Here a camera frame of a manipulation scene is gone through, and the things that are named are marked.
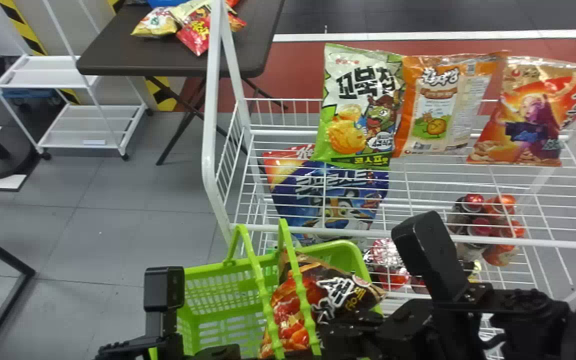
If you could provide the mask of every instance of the canned drink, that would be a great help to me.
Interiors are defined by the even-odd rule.
[[[452,206],[450,214],[446,216],[446,223],[449,223],[448,230],[453,234],[459,233],[462,228],[460,224],[468,224],[473,216],[482,214],[484,196],[478,193],[469,193],[462,196]]]
[[[490,265],[505,267],[518,253],[519,249],[513,244],[495,244],[483,252],[483,257]]]
[[[523,238],[526,233],[526,228],[516,219],[510,221],[512,227],[509,225],[503,227],[494,227],[490,232],[491,237],[498,238]]]
[[[483,210],[491,221],[502,221],[508,215],[515,214],[517,200],[511,194],[501,194],[501,196],[491,197],[486,200]]]
[[[487,218],[475,218],[470,225],[462,226],[459,235],[472,237],[489,237],[492,232],[490,221]],[[457,243],[457,259],[464,262],[474,262],[489,246],[486,243]]]

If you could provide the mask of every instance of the orange snack bag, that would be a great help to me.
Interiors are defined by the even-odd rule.
[[[562,166],[560,130],[574,121],[576,63],[510,56],[500,99],[468,162]]]
[[[406,94],[392,157],[464,148],[506,52],[404,56]]]

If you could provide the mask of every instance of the snack bag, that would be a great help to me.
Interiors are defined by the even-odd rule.
[[[508,57],[500,100],[468,162],[562,166],[560,130],[574,121],[576,63]]]
[[[170,13],[171,7],[155,7],[139,21],[131,35],[136,37],[160,38],[177,32],[177,23]]]
[[[387,169],[403,91],[402,57],[327,43],[313,161]]]
[[[306,287],[311,316],[316,324],[356,310],[370,310],[386,297],[384,290],[359,276],[298,251],[295,255]],[[279,287],[270,297],[270,307],[278,327],[279,341],[287,352],[307,350],[310,347],[308,330],[304,327],[305,319],[299,309],[293,271],[285,250],[279,256],[278,267]],[[266,328],[259,348],[260,359],[274,354],[271,341]]]
[[[211,0],[190,0],[172,7],[170,10],[176,21],[182,25],[181,30],[176,33],[176,38],[197,56],[208,50],[210,42],[210,4]],[[230,23],[230,30],[238,32],[246,27],[247,23],[231,14],[231,12],[234,12],[234,10],[229,7],[228,22]]]
[[[388,192],[388,172],[308,161],[313,144],[262,153],[272,202],[289,226],[368,230]],[[325,199],[323,178],[326,175]],[[358,237],[293,234],[304,245]]]
[[[464,148],[505,52],[405,56],[406,95],[393,157]]]

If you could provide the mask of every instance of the red snack bag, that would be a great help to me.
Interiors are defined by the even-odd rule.
[[[176,32],[176,38],[199,56],[208,50],[210,42],[210,16],[195,18]]]
[[[576,63],[510,56],[502,92],[467,162],[562,166],[561,130],[576,121]]]
[[[370,310],[386,296],[384,290],[354,274],[304,253],[296,252],[296,255],[311,316],[317,324],[355,310]],[[304,327],[305,319],[299,306],[293,271],[288,254],[284,251],[279,257],[279,287],[270,297],[270,307],[274,313],[274,323],[279,328],[279,341],[285,351],[310,347],[308,330]],[[266,328],[259,348],[260,359],[274,355],[271,341]]]

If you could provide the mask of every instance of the printed logo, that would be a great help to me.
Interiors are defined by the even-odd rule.
[[[428,84],[431,87],[436,87],[437,85],[445,87],[447,84],[455,84],[459,80],[459,68],[456,67],[441,75],[437,75],[437,70],[427,67],[423,69],[421,79],[424,84]]]

